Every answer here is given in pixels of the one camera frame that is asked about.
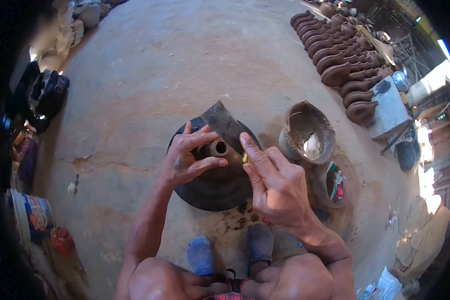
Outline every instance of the metal scraper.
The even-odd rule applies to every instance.
[[[244,132],[242,126],[235,120],[230,114],[228,109],[225,108],[222,101],[217,101],[210,106],[200,116],[211,129],[215,131],[222,139],[232,147],[238,154],[243,156],[244,151],[240,144],[240,133]]]

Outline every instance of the black potter's wheel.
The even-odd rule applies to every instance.
[[[201,117],[196,117],[190,122],[192,123],[192,133],[207,124]],[[260,147],[253,132],[240,121],[238,123]],[[184,129],[185,124],[173,136],[182,134]],[[247,199],[252,197],[252,184],[249,176],[242,169],[234,169],[232,173],[223,169],[209,170],[207,172],[211,176],[202,174],[188,183],[177,186],[175,192],[191,206],[208,211],[224,211],[245,204]]]

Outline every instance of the fingernail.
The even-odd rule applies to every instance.
[[[240,134],[240,140],[242,140],[242,143],[246,143],[250,139],[250,135],[246,132],[242,132]]]
[[[228,165],[228,160],[227,159],[220,159],[218,161],[218,165],[221,167],[226,167]]]
[[[250,172],[252,171],[252,169],[250,168],[250,166],[248,164],[243,164],[243,170],[247,173],[250,174]]]

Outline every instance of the cracked floor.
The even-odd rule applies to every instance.
[[[132,219],[171,136],[217,100],[265,147],[276,144],[293,103],[322,110],[336,132],[336,159],[349,160],[356,177],[353,201],[330,223],[352,251],[355,290],[393,265],[398,226],[385,223],[418,185],[393,155],[380,156],[384,145],[351,123],[338,93],[321,84],[289,25],[306,9],[298,0],[131,0],[73,49],[63,68],[68,99],[40,141],[33,193],[72,234],[93,299],[113,297]],[[205,234],[218,264],[244,277],[245,229],[254,220],[250,208],[205,212],[173,194],[158,256],[187,268],[188,242]],[[271,228],[274,258],[304,252]]]

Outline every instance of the foot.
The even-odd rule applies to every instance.
[[[192,272],[199,276],[215,274],[213,245],[206,236],[197,237],[188,244],[186,260]]]
[[[254,263],[264,262],[268,266],[272,263],[274,236],[267,226],[255,224],[248,227],[246,232],[248,247],[248,272]]]

